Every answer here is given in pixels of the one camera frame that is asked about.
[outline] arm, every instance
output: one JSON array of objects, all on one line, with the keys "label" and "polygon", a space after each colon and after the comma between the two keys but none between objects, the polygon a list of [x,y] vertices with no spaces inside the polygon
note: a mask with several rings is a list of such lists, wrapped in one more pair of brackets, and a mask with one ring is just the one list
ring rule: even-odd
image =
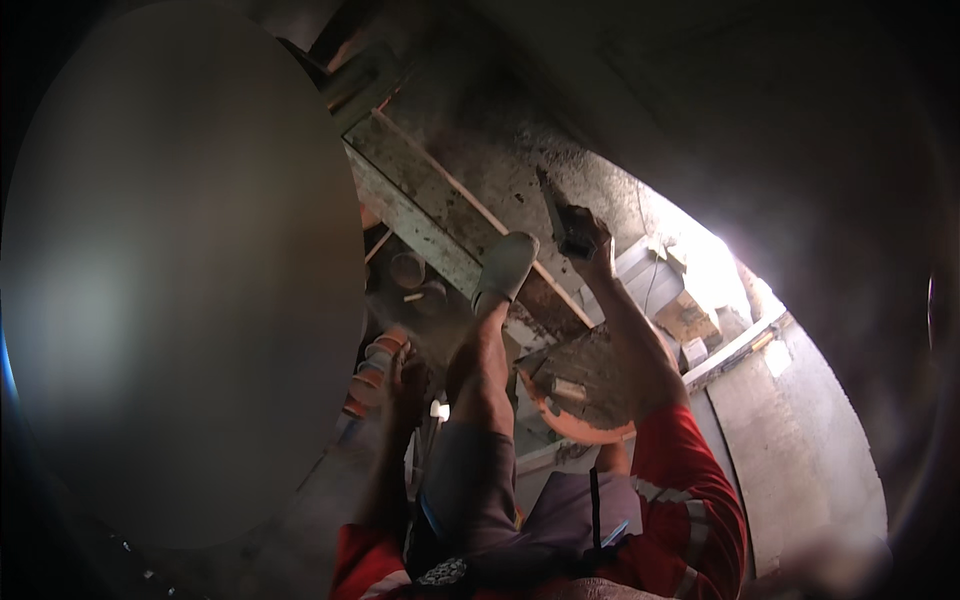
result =
[{"label": "arm", "polygon": [[414,359],[410,343],[395,355],[388,373],[389,397],[383,407],[383,445],[371,471],[371,480],[354,522],[390,532],[402,548],[409,512],[403,480],[403,456],[420,422],[426,389],[425,365]]},{"label": "arm", "polygon": [[688,405],[689,397],[673,352],[616,276],[613,238],[607,226],[586,208],[575,207],[573,213],[577,227],[589,234],[597,252],[590,261],[570,262],[597,298],[607,318],[613,349],[636,398],[634,423],[639,425],[647,415],[665,404]]},{"label": "arm", "polygon": [[574,214],[597,247],[592,260],[574,267],[607,317],[636,399],[631,475],[643,534],[626,538],[616,562],[597,574],[663,596],[731,600],[746,562],[746,523],[736,493],[689,411],[673,353],[616,278],[610,232],[589,210],[575,208]]}]

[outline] red shirt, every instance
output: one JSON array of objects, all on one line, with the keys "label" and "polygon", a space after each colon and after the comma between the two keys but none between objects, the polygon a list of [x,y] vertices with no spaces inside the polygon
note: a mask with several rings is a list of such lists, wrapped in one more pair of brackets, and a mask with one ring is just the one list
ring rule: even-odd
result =
[{"label": "red shirt", "polygon": [[[664,406],[643,420],[631,475],[643,534],[618,544],[616,560],[597,567],[594,576],[666,597],[736,598],[746,562],[746,525],[733,487],[689,409]],[[565,582],[557,578],[515,593],[480,589],[473,598],[536,597]],[[340,529],[331,600],[423,597],[409,586],[400,548],[388,533],[360,525]]]}]

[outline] shorts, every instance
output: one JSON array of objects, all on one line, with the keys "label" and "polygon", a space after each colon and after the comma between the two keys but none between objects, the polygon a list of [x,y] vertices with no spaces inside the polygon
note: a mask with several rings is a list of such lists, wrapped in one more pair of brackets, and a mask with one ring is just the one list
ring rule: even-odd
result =
[{"label": "shorts", "polygon": [[[495,572],[504,587],[519,586],[525,582],[518,578],[545,577],[547,565],[576,561],[593,546],[588,474],[551,473],[519,531],[515,483],[512,439],[468,423],[446,423],[418,495],[407,554],[411,577],[465,557],[487,565],[483,570]],[[599,473],[598,483],[602,540],[625,520],[638,520],[640,505],[629,476]]]}]

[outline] black strap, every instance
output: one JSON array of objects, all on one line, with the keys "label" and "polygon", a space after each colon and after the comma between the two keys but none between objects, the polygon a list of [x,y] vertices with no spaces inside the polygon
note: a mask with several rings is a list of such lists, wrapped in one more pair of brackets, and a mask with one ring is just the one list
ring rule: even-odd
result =
[{"label": "black strap", "polygon": [[600,549],[600,484],[597,467],[590,470],[590,503],[593,505],[593,548]]}]

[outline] man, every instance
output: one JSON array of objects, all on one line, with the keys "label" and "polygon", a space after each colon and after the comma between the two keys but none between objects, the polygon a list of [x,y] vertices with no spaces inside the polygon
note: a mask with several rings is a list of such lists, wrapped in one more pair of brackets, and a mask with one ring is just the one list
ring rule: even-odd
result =
[{"label": "man", "polygon": [[[623,444],[603,446],[598,502],[585,476],[551,478],[514,527],[514,411],[501,327],[539,245],[511,233],[486,256],[476,319],[448,371],[450,419],[426,468],[406,562],[403,455],[425,373],[409,347],[395,358],[386,441],[364,505],[340,532],[334,600],[736,597],[746,539],[736,496],[690,414],[672,353],[616,278],[607,227],[585,208],[574,214],[597,252],[571,262],[603,309],[634,398],[632,466]],[[638,498],[643,533],[596,548],[594,522],[615,538]]]}]

